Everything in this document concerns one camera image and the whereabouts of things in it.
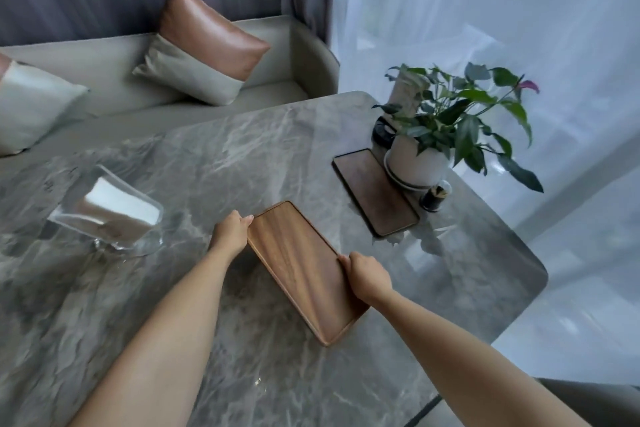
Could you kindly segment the person's right hand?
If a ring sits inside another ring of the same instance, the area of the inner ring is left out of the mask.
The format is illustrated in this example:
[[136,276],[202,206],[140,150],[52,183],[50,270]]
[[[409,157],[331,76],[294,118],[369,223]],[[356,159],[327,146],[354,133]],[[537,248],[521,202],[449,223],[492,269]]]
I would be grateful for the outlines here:
[[346,274],[351,290],[364,303],[379,309],[394,292],[388,271],[374,257],[358,252],[351,252],[348,256],[353,266],[351,274]]

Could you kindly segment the person's left hand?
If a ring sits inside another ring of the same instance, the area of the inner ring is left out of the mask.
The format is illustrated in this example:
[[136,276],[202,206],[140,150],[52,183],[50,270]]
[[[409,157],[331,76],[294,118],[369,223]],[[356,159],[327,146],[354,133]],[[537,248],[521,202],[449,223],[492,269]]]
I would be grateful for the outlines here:
[[248,243],[249,227],[244,228],[238,223],[239,216],[242,215],[237,210],[233,210],[214,226],[209,253],[225,257],[225,260],[230,262],[244,250]]

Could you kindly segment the light wooden tray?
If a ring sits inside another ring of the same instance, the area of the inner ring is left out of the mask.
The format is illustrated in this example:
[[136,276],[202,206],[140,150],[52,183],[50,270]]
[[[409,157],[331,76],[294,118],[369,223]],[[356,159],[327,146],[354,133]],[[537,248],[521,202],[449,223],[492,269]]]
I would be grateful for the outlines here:
[[291,201],[256,215],[248,244],[324,347],[369,309],[351,290],[335,248]]

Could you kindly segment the person's right forearm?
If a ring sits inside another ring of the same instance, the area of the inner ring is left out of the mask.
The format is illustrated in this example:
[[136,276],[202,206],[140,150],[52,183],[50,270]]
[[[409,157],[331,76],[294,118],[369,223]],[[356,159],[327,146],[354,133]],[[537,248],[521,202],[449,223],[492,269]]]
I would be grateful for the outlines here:
[[498,350],[392,289],[366,297],[465,427],[591,427]]

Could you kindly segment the person's left forearm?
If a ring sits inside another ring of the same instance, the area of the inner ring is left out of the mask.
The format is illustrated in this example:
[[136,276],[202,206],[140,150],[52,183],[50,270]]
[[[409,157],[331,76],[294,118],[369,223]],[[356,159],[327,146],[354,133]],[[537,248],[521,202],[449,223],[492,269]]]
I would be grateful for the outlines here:
[[217,243],[160,301],[67,427],[186,427],[211,354],[227,270]]

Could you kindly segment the dark wooden tray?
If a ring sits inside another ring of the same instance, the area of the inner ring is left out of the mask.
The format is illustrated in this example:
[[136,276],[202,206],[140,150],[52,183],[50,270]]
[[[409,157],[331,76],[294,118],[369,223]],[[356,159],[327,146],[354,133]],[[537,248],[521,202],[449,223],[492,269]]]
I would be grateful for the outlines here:
[[332,165],[376,237],[419,224],[419,214],[388,178],[371,149],[334,156]]

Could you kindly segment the white pot saucer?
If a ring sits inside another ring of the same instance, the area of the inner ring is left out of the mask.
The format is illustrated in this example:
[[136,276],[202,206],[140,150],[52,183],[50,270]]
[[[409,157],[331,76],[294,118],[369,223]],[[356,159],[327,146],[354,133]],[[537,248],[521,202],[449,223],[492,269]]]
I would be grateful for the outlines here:
[[433,149],[420,155],[388,150],[383,159],[385,170],[400,186],[426,190],[442,180],[448,166],[446,158]]

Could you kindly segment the black toothpick jar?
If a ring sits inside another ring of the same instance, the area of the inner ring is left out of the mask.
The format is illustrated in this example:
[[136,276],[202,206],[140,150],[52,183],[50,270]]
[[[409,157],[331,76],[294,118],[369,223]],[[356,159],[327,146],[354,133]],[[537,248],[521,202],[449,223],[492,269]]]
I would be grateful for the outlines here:
[[446,180],[441,180],[436,185],[430,187],[420,198],[419,206],[429,213],[437,213],[442,203],[452,192],[451,184]]

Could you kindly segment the white plant pot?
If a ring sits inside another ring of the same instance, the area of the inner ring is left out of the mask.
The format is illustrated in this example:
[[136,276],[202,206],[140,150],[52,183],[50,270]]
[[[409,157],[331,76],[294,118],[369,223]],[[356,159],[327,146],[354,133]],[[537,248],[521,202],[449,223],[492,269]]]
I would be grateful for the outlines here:
[[418,153],[418,141],[397,135],[383,163],[393,180],[413,190],[426,190],[438,184],[449,169],[449,159],[440,151],[427,148]]

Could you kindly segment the white paper napkins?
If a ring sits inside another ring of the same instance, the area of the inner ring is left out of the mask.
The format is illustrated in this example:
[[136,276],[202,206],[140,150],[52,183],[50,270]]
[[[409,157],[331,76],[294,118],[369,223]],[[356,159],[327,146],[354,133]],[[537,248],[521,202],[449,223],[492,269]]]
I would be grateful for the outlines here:
[[161,209],[101,176],[76,205],[78,214],[94,220],[99,235],[114,243],[132,244],[161,220]]

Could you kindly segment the black round container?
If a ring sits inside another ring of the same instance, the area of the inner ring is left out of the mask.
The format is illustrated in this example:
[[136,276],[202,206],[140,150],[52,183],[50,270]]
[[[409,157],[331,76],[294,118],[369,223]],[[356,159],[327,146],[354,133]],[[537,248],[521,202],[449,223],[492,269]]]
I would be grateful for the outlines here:
[[396,139],[397,131],[389,122],[380,116],[372,131],[372,140],[383,149],[390,149]]

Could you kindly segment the grey sofa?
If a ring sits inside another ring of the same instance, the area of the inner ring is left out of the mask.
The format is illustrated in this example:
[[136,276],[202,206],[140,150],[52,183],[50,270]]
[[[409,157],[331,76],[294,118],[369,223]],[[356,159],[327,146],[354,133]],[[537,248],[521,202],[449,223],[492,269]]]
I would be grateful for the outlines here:
[[304,24],[290,16],[234,24],[268,42],[270,49],[237,98],[223,107],[207,105],[132,74],[142,63],[152,34],[0,47],[0,52],[11,58],[90,90],[33,147],[17,155],[0,156],[0,172],[53,156],[337,93],[338,60]]

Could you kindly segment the brown and grey cushion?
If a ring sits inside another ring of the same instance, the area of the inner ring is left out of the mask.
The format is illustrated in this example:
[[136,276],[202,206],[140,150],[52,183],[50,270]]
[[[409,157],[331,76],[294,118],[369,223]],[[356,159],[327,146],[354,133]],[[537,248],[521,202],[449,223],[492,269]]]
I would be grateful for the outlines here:
[[223,107],[237,98],[270,48],[203,0],[167,0],[159,29],[132,74]]

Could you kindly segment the green potted plant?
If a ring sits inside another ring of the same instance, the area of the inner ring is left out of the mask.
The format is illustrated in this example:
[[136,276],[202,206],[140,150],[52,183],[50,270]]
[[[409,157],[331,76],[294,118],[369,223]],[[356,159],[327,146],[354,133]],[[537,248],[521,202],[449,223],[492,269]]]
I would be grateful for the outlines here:
[[540,93],[535,82],[505,67],[472,62],[461,76],[438,66],[402,64],[389,68],[385,77],[394,83],[392,95],[386,104],[373,108],[383,111],[397,135],[415,138],[418,153],[433,148],[449,159],[449,168],[462,162],[484,175],[489,170],[486,154],[490,154],[516,181],[544,192],[538,177],[516,163],[511,143],[483,121],[491,110],[505,110],[524,130],[531,146],[532,128],[522,100],[524,91]]

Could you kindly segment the pale grey cushion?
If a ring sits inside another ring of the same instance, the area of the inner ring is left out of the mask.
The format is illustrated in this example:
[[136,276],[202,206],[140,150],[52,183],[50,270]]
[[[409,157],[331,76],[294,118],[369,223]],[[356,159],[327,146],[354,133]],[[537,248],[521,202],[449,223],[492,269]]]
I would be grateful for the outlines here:
[[0,52],[0,157],[33,147],[89,91]]

